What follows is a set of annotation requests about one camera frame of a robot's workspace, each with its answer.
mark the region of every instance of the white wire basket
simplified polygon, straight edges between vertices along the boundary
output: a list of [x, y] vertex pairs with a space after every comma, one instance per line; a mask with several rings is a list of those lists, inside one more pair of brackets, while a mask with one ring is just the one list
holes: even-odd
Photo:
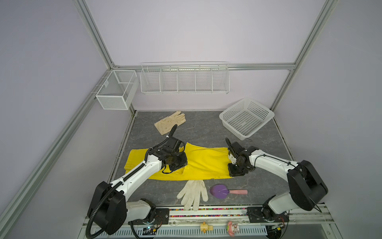
[[138, 85], [135, 70], [112, 70], [95, 96], [104, 109], [127, 110]]
[[144, 66], [143, 63], [141, 91], [144, 94], [228, 93], [228, 64]]

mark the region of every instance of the white glove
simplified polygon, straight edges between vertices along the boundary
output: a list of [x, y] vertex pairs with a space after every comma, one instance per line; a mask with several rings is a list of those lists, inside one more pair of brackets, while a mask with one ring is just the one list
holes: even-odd
[[192, 209], [197, 211], [199, 209], [200, 194], [202, 194], [203, 201], [208, 201], [207, 189], [203, 180], [189, 180], [176, 198], [181, 199], [184, 196], [181, 204], [185, 207], [185, 210], [189, 210], [193, 205]]
[[176, 111], [174, 114], [167, 116], [164, 119], [156, 122], [154, 125], [161, 135], [164, 135], [171, 131], [174, 125], [181, 125], [186, 121], [185, 114], [181, 114], [180, 111]]

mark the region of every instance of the white wall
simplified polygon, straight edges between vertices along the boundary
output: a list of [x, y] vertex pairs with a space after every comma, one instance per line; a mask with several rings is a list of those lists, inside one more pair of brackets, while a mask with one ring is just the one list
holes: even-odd
[[129, 111], [95, 102], [8, 239], [77, 238], [96, 186], [106, 181]]
[[294, 62], [325, 0], [91, 0], [116, 65]]
[[226, 109], [242, 98], [250, 97], [269, 108], [287, 75], [288, 70], [230, 71], [228, 94], [145, 95], [139, 87], [133, 105], [136, 110], [153, 111]]
[[71, 0], [0, 3], [0, 213], [105, 72]]
[[344, 239], [380, 238], [382, 2], [341, 0], [276, 109]]

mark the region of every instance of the yellow pants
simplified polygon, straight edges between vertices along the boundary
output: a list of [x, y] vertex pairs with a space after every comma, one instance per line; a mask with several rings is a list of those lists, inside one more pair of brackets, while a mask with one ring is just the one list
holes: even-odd
[[[147, 149], [131, 150], [127, 159], [125, 170], [128, 173], [144, 160]], [[229, 179], [227, 148], [205, 148], [186, 143], [185, 153], [187, 165], [171, 174], [163, 174], [162, 171], [154, 173], [149, 179], [157, 180], [205, 180], [205, 179]]]

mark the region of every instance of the pink toy figure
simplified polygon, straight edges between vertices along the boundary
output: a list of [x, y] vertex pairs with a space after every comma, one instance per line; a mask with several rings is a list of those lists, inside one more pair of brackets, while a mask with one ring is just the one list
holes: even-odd
[[232, 222], [230, 221], [230, 222], [228, 222], [228, 225], [227, 225], [227, 231], [231, 237], [234, 237], [235, 233], [240, 232], [239, 225], [238, 224], [232, 224]]

